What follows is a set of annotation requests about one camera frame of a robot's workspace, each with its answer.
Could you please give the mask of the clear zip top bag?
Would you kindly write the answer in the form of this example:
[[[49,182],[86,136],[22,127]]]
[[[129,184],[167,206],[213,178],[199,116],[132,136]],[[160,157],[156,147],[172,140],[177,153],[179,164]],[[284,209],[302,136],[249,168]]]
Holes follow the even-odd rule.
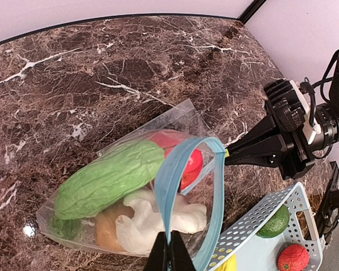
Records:
[[[190,100],[98,151],[36,213],[71,248],[205,270],[224,214],[225,148]]]

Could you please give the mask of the white mushroom toy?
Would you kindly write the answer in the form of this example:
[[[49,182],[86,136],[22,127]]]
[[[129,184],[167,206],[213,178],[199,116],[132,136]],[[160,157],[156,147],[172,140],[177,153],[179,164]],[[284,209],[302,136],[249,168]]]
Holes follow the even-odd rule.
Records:
[[[149,254],[157,234],[165,231],[154,193],[149,189],[138,189],[123,198],[123,205],[131,207],[134,216],[129,218],[120,215],[115,221],[116,236],[120,245],[132,254]],[[206,225],[206,206],[200,203],[189,203],[186,197],[177,194],[171,229],[184,234],[195,234],[203,231]]]

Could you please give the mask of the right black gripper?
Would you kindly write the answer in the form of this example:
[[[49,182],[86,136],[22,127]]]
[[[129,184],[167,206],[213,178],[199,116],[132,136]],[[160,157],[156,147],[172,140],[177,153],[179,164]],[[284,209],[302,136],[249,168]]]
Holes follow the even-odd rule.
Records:
[[[283,179],[303,177],[315,164],[310,153],[298,137],[287,142],[279,132],[275,119],[268,113],[246,135],[228,147],[225,165],[256,165],[278,168]]]

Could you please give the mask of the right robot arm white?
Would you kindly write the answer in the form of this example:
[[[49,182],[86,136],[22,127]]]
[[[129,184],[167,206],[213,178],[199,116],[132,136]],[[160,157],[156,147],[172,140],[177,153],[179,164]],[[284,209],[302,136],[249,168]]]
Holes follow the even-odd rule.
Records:
[[[339,49],[320,81],[280,79],[264,92],[266,116],[227,147],[225,164],[278,168],[285,180],[301,178],[318,159],[315,151],[330,152],[339,142]]]

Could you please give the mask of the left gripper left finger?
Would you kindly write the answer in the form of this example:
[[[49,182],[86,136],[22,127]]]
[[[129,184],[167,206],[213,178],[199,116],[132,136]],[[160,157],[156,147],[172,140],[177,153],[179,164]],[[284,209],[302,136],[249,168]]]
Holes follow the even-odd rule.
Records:
[[[144,271],[166,271],[168,269],[168,243],[165,232],[159,232]]]

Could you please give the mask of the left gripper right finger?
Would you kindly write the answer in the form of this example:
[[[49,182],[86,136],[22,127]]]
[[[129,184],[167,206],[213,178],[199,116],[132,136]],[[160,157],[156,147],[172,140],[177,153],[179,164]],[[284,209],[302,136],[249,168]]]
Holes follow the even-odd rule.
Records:
[[[175,230],[171,232],[171,241],[168,245],[168,260],[168,270],[196,271],[180,233]]]

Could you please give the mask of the green cucumber toy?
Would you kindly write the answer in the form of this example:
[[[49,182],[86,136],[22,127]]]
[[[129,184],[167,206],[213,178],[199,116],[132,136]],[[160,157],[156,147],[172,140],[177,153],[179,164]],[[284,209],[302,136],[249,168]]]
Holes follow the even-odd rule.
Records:
[[[149,140],[129,141],[112,148],[60,186],[54,202],[56,217],[94,217],[152,181],[164,160],[164,149]]]

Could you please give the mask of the brown potato toy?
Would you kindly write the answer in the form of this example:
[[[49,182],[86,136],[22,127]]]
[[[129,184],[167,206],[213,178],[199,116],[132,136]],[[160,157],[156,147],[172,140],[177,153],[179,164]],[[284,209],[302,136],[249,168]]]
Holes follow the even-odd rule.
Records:
[[[98,213],[95,217],[97,245],[111,252],[124,252],[116,236],[116,219],[120,215],[132,218],[134,210],[122,204],[116,204]]]

